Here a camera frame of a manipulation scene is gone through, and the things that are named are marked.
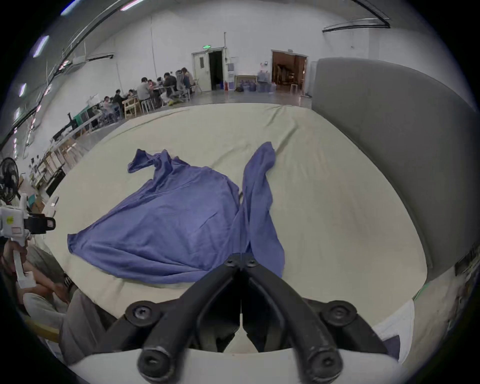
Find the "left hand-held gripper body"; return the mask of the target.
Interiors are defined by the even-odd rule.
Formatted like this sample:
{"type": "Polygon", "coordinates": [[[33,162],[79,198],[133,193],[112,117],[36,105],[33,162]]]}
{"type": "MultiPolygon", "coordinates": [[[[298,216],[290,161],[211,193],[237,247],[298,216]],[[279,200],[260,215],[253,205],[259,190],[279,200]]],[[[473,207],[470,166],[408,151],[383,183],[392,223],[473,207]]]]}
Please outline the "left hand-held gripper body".
{"type": "MultiPolygon", "coordinates": [[[[24,247],[31,235],[45,234],[56,228],[56,221],[42,213],[31,213],[28,210],[28,196],[20,194],[18,206],[2,206],[0,208],[1,236],[11,239],[24,247]]],[[[33,272],[25,272],[23,261],[18,250],[13,250],[13,263],[17,282],[21,289],[31,289],[37,284],[33,272]]]]}

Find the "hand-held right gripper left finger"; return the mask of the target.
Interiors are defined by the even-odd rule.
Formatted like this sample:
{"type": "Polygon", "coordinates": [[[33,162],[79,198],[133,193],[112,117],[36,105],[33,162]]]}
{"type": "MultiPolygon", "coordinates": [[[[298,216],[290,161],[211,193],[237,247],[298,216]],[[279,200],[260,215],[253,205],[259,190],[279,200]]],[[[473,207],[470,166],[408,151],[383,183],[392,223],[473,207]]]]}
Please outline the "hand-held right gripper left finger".
{"type": "Polygon", "coordinates": [[[130,304],[106,331],[94,354],[141,349],[136,367],[147,381],[174,381],[185,351],[224,352],[240,327],[235,285],[239,257],[207,273],[179,298],[130,304]]]}

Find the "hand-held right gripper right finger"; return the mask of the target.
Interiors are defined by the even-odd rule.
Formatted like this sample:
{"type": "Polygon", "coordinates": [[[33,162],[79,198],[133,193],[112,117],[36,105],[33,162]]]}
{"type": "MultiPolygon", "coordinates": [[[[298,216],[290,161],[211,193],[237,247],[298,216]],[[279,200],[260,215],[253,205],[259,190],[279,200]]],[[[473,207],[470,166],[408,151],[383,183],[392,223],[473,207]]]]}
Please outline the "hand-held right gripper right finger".
{"type": "Polygon", "coordinates": [[[303,298],[253,255],[241,260],[241,313],[248,339],[260,353],[293,349],[303,382],[338,379],[345,368],[340,350],[388,356],[353,304],[303,298]]]}

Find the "person's left hand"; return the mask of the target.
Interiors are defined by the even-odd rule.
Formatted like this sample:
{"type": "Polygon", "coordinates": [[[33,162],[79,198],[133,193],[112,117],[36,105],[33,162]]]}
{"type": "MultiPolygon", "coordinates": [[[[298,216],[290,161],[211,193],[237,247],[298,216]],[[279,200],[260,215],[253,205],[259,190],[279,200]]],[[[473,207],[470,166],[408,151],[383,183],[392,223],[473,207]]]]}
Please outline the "person's left hand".
{"type": "Polygon", "coordinates": [[[25,265],[27,262],[27,247],[25,245],[20,245],[11,238],[8,238],[3,248],[2,263],[3,266],[9,271],[8,273],[13,276],[16,276],[15,252],[18,252],[20,255],[21,265],[25,265]]]}

